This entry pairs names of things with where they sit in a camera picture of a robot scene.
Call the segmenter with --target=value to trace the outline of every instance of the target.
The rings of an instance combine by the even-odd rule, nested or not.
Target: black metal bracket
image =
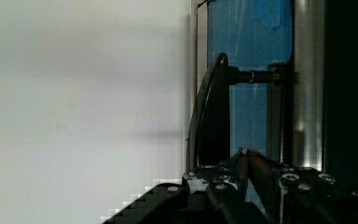
[[[228,65],[225,53],[217,57],[213,70],[209,70],[202,81],[196,100],[187,139],[187,170],[198,165],[217,164],[229,158],[229,85],[277,85],[284,76],[281,71],[284,70],[277,69],[274,64],[268,67],[268,71],[240,71]]]

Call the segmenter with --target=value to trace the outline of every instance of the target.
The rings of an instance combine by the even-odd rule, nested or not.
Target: white wall
[[[0,223],[101,223],[180,178],[187,0],[0,0]]]

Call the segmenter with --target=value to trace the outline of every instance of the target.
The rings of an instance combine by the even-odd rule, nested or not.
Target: blue panel
[[[267,70],[286,62],[292,51],[289,0],[217,0],[208,5],[208,62],[220,52],[240,70]],[[239,147],[266,152],[267,86],[230,87],[231,155]],[[247,200],[262,205],[254,189]]]

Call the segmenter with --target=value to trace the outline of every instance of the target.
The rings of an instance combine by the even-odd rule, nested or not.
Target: blue plastic sheet
[[[286,62],[292,52],[289,0],[217,0],[208,4],[208,62],[225,52],[240,70],[266,70]],[[255,147],[266,153],[267,86],[230,86],[230,151]],[[263,210],[250,187],[247,201]]]

